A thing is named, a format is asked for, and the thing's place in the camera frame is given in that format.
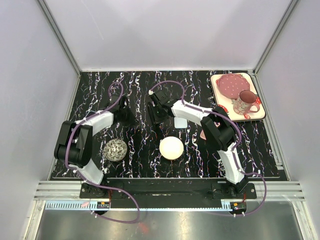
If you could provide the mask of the pink phone case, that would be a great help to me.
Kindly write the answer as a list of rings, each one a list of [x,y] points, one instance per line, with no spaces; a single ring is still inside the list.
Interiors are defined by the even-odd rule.
[[[203,139],[203,140],[205,140],[205,141],[207,140],[207,138],[206,138],[205,133],[204,133],[203,130],[200,132],[200,138]]]

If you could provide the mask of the light blue smartphone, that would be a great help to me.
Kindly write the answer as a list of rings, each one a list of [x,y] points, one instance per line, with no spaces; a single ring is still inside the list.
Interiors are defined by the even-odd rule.
[[[181,117],[174,118],[174,127],[176,129],[186,129],[188,127],[188,121]]]

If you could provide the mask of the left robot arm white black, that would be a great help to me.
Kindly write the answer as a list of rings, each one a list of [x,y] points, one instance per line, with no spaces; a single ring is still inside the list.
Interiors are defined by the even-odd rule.
[[[113,125],[136,123],[126,95],[112,97],[109,105],[78,121],[62,123],[54,149],[54,157],[75,171],[82,178],[82,186],[97,198],[103,198],[111,191],[127,195],[119,187],[108,187],[107,178],[92,160],[93,138],[99,132]]]

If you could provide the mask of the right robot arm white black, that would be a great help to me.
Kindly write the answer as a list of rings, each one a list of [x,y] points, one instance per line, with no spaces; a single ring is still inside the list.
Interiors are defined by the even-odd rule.
[[[148,113],[154,126],[169,118],[180,118],[202,127],[205,140],[218,153],[225,170],[226,183],[222,185],[222,194],[235,199],[243,195],[248,178],[237,152],[236,136],[240,136],[240,132],[226,111],[219,106],[206,108],[171,98],[161,90],[150,90],[148,95],[151,99]]]

